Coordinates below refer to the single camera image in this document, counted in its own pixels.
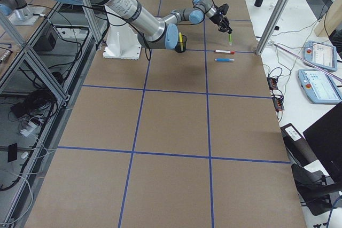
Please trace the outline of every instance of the yellow marker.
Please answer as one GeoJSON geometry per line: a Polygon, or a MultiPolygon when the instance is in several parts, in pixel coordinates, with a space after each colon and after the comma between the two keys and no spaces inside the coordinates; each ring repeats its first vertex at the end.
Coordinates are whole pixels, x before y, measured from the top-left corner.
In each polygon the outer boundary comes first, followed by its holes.
{"type": "Polygon", "coordinates": [[[184,51],[184,48],[183,48],[183,37],[182,37],[182,33],[179,32],[179,36],[180,36],[180,44],[181,44],[181,52],[184,51]]]}
{"type": "Polygon", "coordinates": [[[233,40],[231,39],[231,34],[228,34],[229,45],[233,44],[233,40]]]}

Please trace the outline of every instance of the white table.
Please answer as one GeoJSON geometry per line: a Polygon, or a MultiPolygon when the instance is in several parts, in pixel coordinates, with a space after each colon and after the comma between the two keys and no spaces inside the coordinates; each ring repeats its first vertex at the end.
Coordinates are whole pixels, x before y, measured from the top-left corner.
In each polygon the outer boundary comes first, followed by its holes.
{"type": "MultiPolygon", "coordinates": [[[[255,0],[246,0],[247,8],[251,16],[253,23],[253,29],[256,36],[261,36],[265,26],[272,14],[274,6],[277,0],[263,0],[261,7],[254,6],[255,0]]],[[[313,32],[313,27],[316,25],[316,17],[311,11],[306,0],[289,0],[280,20],[278,21],[279,31],[275,31],[270,40],[275,43],[281,43],[292,48],[303,47],[304,43],[308,40],[317,42],[323,42],[328,40],[327,38],[316,37],[313,32]],[[281,32],[289,32],[294,30],[301,30],[300,32],[291,32],[286,34],[280,34],[281,32]]],[[[288,49],[291,52],[303,56],[302,49],[288,49]]],[[[293,56],[288,53],[278,50],[279,61],[288,68],[292,68],[292,74],[289,81],[287,77],[281,77],[278,81],[279,89],[285,94],[284,108],[282,119],[279,125],[282,127],[288,123],[292,123],[299,132],[303,132],[310,127],[316,120],[322,117],[326,112],[334,107],[334,105],[314,105],[309,102],[303,89],[300,86],[297,78],[297,70],[303,68],[309,68],[301,60],[295,60],[293,56]]],[[[273,45],[266,46],[263,51],[262,61],[268,65],[271,69],[275,67],[282,67],[283,75],[289,74],[289,71],[279,64],[277,61],[277,51],[273,45]]],[[[338,64],[339,69],[334,74],[342,77],[342,64],[338,64]]],[[[268,68],[265,68],[266,75],[268,74],[268,68]]],[[[278,75],[279,70],[274,71],[272,75],[278,75]]],[[[323,167],[319,161],[315,161],[306,166],[309,171],[323,170],[323,167]]],[[[307,207],[303,207],[305,220],[307,227],[312,228],[313,225],[323,224],[327,222],[329,213],[324,213],[319,216],[313,216],[307,207]]],[[[332,214],[329,228],[341,228],[342,224],[342,209],[335,209],[332,214]]]]}

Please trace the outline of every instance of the blue marker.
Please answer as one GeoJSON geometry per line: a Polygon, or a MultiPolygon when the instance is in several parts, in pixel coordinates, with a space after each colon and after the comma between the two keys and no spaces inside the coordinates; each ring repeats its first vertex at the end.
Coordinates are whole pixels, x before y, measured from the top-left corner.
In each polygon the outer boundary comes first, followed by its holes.
{"type": "Polygon", "coordinates": [[[232,62],[232,61],[235,61],[235,59],[229,59],[229,58],[216,58],[215,61],[229,61],[229,62],[232,62]]]}

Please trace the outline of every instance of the red marker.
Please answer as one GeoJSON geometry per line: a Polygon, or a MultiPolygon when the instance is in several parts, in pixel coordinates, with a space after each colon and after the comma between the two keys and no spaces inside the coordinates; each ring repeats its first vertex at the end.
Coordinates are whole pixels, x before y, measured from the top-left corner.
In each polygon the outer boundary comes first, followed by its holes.
{"type": "Polygon", "coordinates": [[[235,54],[235,51],[229,51],[229,50],[215,50],[215,53],[229,53],[229,54],[235,54]]]}

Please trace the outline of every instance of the tablet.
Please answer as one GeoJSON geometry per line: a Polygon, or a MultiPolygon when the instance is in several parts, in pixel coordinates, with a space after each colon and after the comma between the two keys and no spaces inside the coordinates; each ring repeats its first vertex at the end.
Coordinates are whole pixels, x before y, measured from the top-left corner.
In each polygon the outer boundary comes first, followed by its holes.
{"type": "Polygon", "coordinates": [[[314,104],[338,104],[342,94],[331,77],[315,69],[298,70],[298,78],[309,100],[314,104]]]}
{"type": "Polygon", "coordinates": [[[304,46],[304,59],[330,72],[337,71],[337,51],[333,45],[308,41],[304,46]]]}

